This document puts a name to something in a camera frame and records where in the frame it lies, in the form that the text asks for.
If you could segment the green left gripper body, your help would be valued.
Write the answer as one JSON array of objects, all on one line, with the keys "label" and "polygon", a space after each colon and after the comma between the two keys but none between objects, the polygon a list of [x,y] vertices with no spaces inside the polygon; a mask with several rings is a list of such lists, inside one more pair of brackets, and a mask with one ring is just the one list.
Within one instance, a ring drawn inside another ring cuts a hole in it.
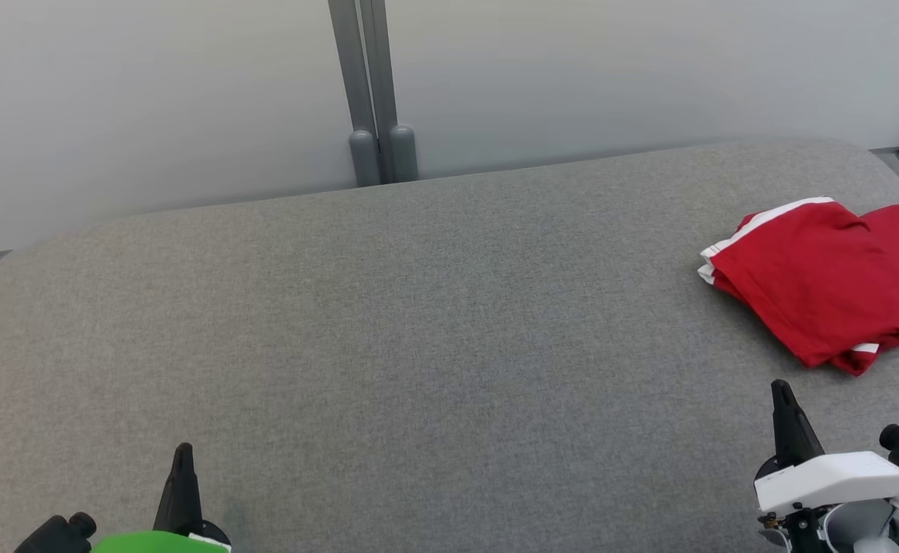
[{"label": "green left gripper body", "polygon": [[232,553],[231,540],[209,521],[190,522],[176,532],[115,533],[92,546],[90,553]]}]

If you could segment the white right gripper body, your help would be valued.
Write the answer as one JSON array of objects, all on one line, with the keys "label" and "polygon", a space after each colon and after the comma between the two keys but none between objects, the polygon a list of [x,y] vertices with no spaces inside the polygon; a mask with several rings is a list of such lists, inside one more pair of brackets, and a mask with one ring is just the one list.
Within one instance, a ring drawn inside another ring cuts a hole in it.
[{"label": "white right gripper body", "polygon": [[899,466],[874,452],[816,456],[754,486],[759,533],[785,553],[899,553]]}]

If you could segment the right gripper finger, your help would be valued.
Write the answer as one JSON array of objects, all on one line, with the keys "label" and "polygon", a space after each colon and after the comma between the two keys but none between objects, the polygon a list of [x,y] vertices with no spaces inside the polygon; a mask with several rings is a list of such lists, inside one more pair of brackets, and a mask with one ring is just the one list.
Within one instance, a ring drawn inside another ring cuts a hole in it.
[{"label": "right gripper finger", "polygon": [[772,423],[775,452],[772,465],[790,468],[825,454],[807,414],[798,405],[789,382],[771,383]]}]

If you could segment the grey fabric sofa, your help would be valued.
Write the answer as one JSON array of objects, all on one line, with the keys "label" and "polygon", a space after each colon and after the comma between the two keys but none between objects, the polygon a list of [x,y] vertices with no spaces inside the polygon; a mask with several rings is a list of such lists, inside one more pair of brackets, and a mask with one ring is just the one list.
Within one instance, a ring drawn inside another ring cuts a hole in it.
[{"label": "grey fabric sofa", "polygon": [[840,141],[742,141],[165,211],[0,261],[0,553],[152,526],[180,443],[234,553],[765,553],[772,380],[830,452],[899,349],[807,370],[699,253],[752,211],[899,204]]}]

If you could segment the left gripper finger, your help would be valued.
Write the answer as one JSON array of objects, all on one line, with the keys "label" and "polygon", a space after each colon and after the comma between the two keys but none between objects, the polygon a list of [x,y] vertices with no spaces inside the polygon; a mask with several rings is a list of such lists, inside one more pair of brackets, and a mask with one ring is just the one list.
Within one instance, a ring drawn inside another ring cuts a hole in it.
[{"label": "left gripper finger", "polygon": [[189,536],[201,533],[203,522],[193,447],[190,443],[182,443],[174,451],[152,529]]}]

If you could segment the red basketball jersey white trim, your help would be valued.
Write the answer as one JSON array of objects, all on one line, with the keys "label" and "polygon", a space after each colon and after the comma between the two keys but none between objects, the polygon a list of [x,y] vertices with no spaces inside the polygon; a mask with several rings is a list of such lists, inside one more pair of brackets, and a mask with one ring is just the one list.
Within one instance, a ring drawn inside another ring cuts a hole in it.
[{"label": "red basketball jersey white trim", "polygon": [[699,276],[804,367],[861,376],[899,347],[899,204],[858,216],[832,198],[797,200],[749,214],[700,258]]}]

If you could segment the grey metal wall post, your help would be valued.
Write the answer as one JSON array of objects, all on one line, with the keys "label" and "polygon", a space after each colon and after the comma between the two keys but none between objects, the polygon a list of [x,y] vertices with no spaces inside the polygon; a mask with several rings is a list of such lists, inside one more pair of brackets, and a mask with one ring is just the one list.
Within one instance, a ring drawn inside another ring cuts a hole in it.
[{"label": "grey metal wall post", "polygon": [[416,136],[410,126],[398,120],[386,2],[356,1],[380,154],[380,181],[414,181],[419,178]]},{"label": "grey metal wall post", "polygon": [[327,3],[353,127],[348,144],[356,184],[359,187],[376,186],[382,182],[382,178],[371,84],[364,57],[357,1],[327,0]]}]

